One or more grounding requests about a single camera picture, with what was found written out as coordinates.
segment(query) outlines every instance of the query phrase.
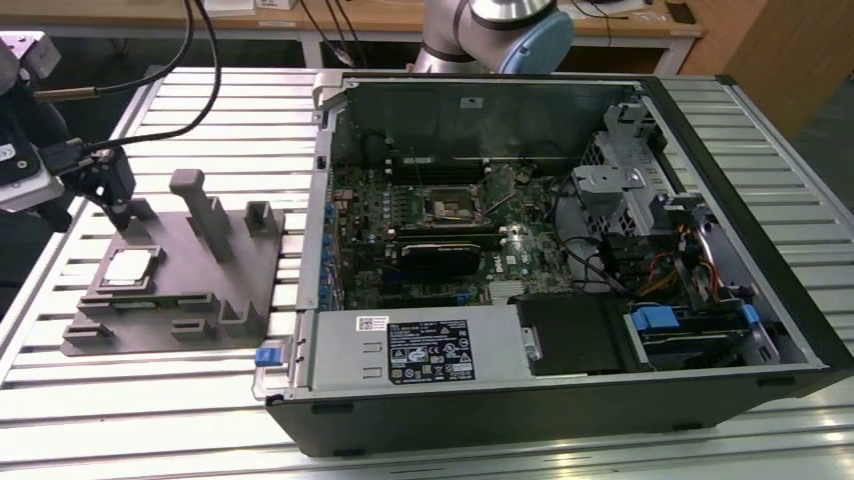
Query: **barcode sticker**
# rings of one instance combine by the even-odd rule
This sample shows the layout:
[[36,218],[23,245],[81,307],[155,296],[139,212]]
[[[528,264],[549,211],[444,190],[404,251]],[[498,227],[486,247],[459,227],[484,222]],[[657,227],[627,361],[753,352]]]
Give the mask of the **barcode sticker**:
[[356,332],[384,332],[388,317],[356,317]]

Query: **wooden table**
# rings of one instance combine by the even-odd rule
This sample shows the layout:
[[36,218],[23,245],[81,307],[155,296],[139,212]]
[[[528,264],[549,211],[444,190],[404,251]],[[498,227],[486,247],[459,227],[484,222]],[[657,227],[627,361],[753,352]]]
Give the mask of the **wooden table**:
[[[304,0],[320,28],[338,39],[324,0]],[[420,42],[420,4],[407,0],[351,0],[342,2],[364,41]],[[631,13],[629,20],[598,18],[575,20],[574,46],[629,47],[662,50],[655,73],[677,73],[705,30],[699,25],[673,22],[663,0],[655,0],[646,13]],[[0,28],[37,29],[53,36],[105,38],[175,38],[183,35],[180,0],[3,0]],[[215,19],[224,39],[298,40],[306,66],[323,67],[322,38],[306,12],[258,9],[244,17]]]

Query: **white box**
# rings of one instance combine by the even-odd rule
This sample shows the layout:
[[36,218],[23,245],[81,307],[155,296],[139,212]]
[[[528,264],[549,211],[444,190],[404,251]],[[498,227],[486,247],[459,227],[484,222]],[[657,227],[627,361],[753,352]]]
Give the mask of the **white box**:
[[278,8],[279,10],[291,10],[298,0],[255,0],[259,8]]
[[204,0],[204,9],[211,17],[255,15],[252,0]]

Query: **motherboard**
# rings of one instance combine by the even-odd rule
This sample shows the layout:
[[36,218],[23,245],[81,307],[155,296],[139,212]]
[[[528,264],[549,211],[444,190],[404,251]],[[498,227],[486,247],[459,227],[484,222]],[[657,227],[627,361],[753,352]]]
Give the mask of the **motherboard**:
[[524,162],[478,169],[440,177],[418,163],[403,177],[390,168],[335,170],[346,309],[506,304],[573,289],[550,220],[565,177],[539,176]]

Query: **power supply label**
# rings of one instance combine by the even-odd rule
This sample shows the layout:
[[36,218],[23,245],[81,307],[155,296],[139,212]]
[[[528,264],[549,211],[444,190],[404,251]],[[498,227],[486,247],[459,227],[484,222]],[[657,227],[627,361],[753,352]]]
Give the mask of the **power supply label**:
[[388,380],[395,385],[475,379],[466,320],[390,323]]

